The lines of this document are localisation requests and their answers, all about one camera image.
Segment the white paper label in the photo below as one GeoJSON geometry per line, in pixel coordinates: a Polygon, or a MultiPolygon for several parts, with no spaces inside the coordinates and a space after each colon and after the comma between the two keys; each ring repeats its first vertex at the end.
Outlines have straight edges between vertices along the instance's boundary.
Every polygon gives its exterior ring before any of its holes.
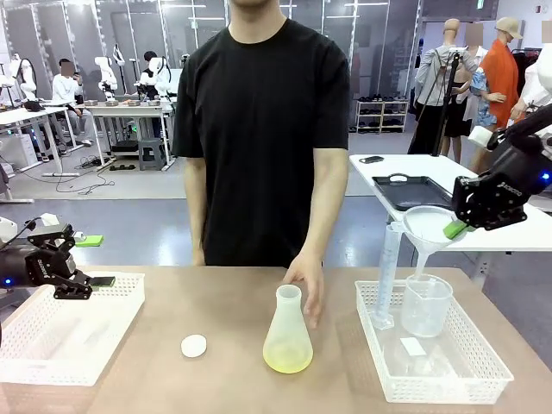
{"type": "Polygon", "coordinates": [[[400,341],[403,343],[403,346],[410,356],[424,356],[426,355],[425,351],[420,344],[420,341],[416,338],[400,338],[400,341]]]}

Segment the plastic tray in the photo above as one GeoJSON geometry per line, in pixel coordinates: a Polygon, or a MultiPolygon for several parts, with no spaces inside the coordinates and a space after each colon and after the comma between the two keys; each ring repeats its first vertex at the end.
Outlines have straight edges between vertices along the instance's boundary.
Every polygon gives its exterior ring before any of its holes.
{"type": "Polygon", "coordinates": [[[144,303],[144,275],[115,276],[110,288],[89,300],[57,300],[53,286],[3,331],[0,382],[51,386],[93,386],[144,303]]]}
{"type": "Polygon", "coordinates": [[[401,338],[412,338],[400,322],[405,282],[393,286],[391,312],[395,327],[374,329],[369,312],[378,297],[378,282],[355,282],[362,328],[390,403],[493,405],[513,375],[458,302],[448,311],[437,338],[416,338],[426,355],[411,356],[401,338]]]}
{"type": "Polygon", "coordinates": [[[389,177],[373,177],[373,182],[395,210],[407,211],[419,205],[452,209],[450,193],[429,177],[410,177],[397,173],[389,177]]]}

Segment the orange shawl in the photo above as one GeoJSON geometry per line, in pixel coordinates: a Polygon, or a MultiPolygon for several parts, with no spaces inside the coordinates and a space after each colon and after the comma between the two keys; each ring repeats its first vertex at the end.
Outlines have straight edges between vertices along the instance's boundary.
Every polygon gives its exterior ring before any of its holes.
{"type": "Polygon", "coordinates": [[[508,46],[496,40],[481,62],[491,93],[506,95],[504,103],[491,102],[491,113],[497,117],[497,127],[505,128],[511,109],[518,102],[518,64],[508,46]]]}

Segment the black tray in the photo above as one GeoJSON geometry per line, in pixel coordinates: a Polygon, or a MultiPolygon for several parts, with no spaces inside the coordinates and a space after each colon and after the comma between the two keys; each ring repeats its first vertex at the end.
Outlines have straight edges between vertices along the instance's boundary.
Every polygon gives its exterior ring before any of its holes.
{"type": "Polygon", "coordinates": [[[381,193],[395,210],[407,211],[419,205],[436,205],[452,210],[452,196],[429,177],[410,177],[397,173],[389,177],[373,177],[381,193]]]}

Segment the white disc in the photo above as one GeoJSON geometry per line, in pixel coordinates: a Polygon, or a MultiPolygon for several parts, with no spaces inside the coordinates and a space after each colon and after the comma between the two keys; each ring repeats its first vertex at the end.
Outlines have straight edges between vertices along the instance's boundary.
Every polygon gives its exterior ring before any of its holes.
{"type": "Polygon", "coordinates": [[[184,338],[180,347],[184,356],[197,358],[207,349],[207,340],[203,335],[190,335],[184,338]]]}

